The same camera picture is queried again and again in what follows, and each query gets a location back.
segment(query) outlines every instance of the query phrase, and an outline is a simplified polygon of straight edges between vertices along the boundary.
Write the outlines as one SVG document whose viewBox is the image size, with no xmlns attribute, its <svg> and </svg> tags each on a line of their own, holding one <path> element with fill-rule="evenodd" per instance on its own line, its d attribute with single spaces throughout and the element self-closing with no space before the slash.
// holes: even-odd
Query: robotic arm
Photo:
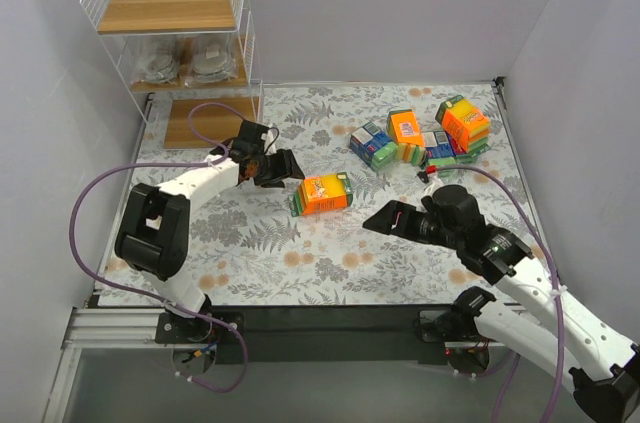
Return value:
<svg viewBox="0 0 640 423">
<path fill-rule="evenodd" d="M 187 171 L 158 186 L 140 183 L 131 190 L 115 253 L 169 301 L 194 312 L 211 304 L 183 266 L 191 214 L 220 192 L 251 178 L 263 188 L 284 188 L 285 178 L 304 179 L 291 150 L 275 151 L 269 129 L 243 121 L 238 136 L 227 142 L 229 157 L 222 163 Z M 220 154 L 221 150 L 213 150 L 205 162 Z"/>
<path fill-rule="evenodd" d="M 476 199 L 459 185 L 439 188 L 422 199 L 425 212 L 390 201 L 363 227 L 417 243 L 456 251 L 462 264 L 522 304 L 540 328 L 472 287 L 452 310 L 434 322 L 439 331 L 478 334 L 500 341 L 554 374 L 557 315 L 550 278 L 541 262 L 513 233 L 487 224 Z M 596 422 L 622 422 L 640 404 L 640 350 L 570 293 L 561 294 L 566 335 L 563 384 Z"/>
</svg>

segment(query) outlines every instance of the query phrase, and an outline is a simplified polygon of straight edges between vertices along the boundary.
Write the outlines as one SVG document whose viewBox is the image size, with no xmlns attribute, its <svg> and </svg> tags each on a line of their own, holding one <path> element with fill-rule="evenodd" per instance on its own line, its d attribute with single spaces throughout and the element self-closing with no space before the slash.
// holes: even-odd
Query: fern leaf pattern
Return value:
<svg viewBox="0 0 640 423">
<path fill-rule="evenodd" d="M 372 171 L 349 148 L 349 135 L 371 121 L 384 128 L 387 114 L 412 108 L 423 131 L 440 103 L 464 95 L 491 120 L 491 149 L 477 165 L 500 179 L 531 214 L 528 196 L 490 85 L 312 86 L 264 89 L 265 124 L 277 126 L 276 147 L 290 148 L 307 176 L 346 171 L 354 193 L 349 208 L 294 218 L 289 197 L 299 181 L 284 189 L 245 182 L 192 212 L 185 262 L 194 281 L 216 305 L 358 305 L 450 303 L 471 285 L 481 285 L 455 252 L 366 231 L 362 223 L 389 200 L 420 207 L 424 185 L 417 169 L 394 162 Z M 178 92 L 173 97 L 215 96 Z M 148 127 L 139 162 L 192 162 L 201 150 L 163 148 L 172 95 L 151 97 Z M 182 174 L 181 168 L 140 168 L 132 184 L 157 185 Z M 485 177 L 460 171 L 445 183 L 465 186 L 478 199 L 487 221 L 514 231 L 527 244 L 526 227 L 501 190 Z M 123 284 L 153 291 L 139 272 L 112 255 L 102 273 Z M 145 298 L 97 286 L 100 305 L 150 304 Z M 506 297 L 493 290 L 501 301 Z"/>
</svg>

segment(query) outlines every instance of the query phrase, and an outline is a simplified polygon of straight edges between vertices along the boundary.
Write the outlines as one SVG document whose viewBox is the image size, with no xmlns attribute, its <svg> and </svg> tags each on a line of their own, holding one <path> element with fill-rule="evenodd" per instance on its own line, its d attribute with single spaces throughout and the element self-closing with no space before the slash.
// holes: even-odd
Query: white cable tie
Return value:
<svg viewBox="0 0 640 423">
<path fill-rule="evenodd" d="M 219 160 L 220 156 L 221 155 L 207 155 L 204 161 L 209 168 L 216 168 L 216 170 L 219 170 L 219 168 L 217 168 L 218 163 L 216 163 L 216 160 Z"/>
<path fill-rule="evenodd" d="M 551 299 L 555 299 L 561 296 L 565 291 L 567 291 L 566 285 L 560 285 L 557 290 L 551 290 L 549 292 L 549 296 L 551 297 Z"/>
</svg>

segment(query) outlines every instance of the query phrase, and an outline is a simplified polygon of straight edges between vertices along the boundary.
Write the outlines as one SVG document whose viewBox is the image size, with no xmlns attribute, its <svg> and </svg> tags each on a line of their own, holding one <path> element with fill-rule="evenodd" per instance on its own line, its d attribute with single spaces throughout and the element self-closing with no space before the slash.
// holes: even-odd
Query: black bar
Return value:
<svg viewBox="0 0 640 423">
<path fill-rule="evenodd" d="M 235 322 L 252 362 L 417 361 L 446 364 L 444 343 L 421 333 L 420 317 L 434 319 L 450 305 L 236 306 L 212 309 L 215 318 Z M 164 313 L 156 342 L 192 343 L 184 319 Z M 216 363 L 238 364 L 242 352 L 224 332 Z"/>
</svg>

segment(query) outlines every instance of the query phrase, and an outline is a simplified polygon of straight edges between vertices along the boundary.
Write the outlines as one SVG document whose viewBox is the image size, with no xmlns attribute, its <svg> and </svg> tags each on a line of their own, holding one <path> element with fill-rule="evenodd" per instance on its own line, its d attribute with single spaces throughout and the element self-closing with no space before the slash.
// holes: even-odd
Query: orange box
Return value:
<svg viewBox="0 0 640 423">
<path fill-rule="evenodd" d="M 489 135 L 489 119 L 460 95 L 440 105 L 436 121 L 465 151 Z"/>
<path fill-rule="evenodd" d="M 289 200 L 292 216 L 351 206 L 353 191 L 345 172 L 306 178 Z"/>
<path fill-rule="evenodd" d="M 390 111 L 387 117 L 387 132 L 396 143 L 424 146 L 420 125 L 411 110 Z"/>
</svg>

